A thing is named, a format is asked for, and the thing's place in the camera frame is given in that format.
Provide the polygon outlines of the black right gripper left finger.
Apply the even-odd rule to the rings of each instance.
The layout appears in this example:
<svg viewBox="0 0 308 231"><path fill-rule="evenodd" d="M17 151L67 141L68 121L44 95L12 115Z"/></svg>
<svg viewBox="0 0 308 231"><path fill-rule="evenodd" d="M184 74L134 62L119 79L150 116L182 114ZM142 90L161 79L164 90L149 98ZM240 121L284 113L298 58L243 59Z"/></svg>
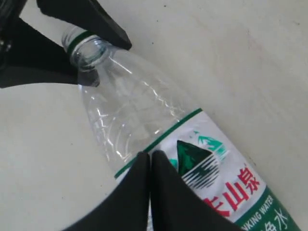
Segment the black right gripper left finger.
<svg viewBox="0 0 308 231"><path fill-rule="evenodd" d="M140 152L112 193L67 231L145 231L150 196L150 157Z"/></svg>

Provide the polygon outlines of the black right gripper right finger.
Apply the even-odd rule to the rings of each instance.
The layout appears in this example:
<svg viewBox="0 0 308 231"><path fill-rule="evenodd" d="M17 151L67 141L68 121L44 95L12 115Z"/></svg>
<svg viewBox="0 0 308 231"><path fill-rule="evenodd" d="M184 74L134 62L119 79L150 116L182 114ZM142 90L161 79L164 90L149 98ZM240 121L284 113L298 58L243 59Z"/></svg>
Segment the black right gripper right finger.
<svg viewBox="0 0 308 231"><path fill-rule="evenodd" d="M163 151L151 161L151 211L155 231L239 231L182 180Z"/></svg>

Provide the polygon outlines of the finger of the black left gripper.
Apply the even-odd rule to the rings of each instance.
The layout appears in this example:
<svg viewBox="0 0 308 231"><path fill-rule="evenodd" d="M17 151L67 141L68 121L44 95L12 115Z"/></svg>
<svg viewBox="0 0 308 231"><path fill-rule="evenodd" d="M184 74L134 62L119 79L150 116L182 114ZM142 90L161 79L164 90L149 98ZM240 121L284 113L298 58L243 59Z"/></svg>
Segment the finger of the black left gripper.
<svg viewBox="0 0 308 231"><path fill-rule="evenodd" d="M114 46L132 47L125 30L96 0L38 0L37 6L44 15L76 25Z"/></svg>
<svg viewBox="0 0 308 231"><path fill-rule="evenodd" d="M99 85L97 74L77 74L72 48L65 50L21 18L16 21L11 39L5 67L0 70L1 88L37 83Z"/></svg>

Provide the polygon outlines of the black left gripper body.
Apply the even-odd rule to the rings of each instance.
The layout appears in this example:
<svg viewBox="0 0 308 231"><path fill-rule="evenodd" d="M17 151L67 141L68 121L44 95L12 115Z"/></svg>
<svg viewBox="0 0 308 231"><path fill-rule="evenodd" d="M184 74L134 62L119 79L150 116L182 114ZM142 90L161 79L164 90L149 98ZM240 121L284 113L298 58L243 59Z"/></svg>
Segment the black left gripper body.
<svg viewBox="0 0 308 231"><path fill-rule="evenodd" d="M6 55L12 46L12 31L22 11L21 0L0 1L0 69L5 67Z"/></svg>

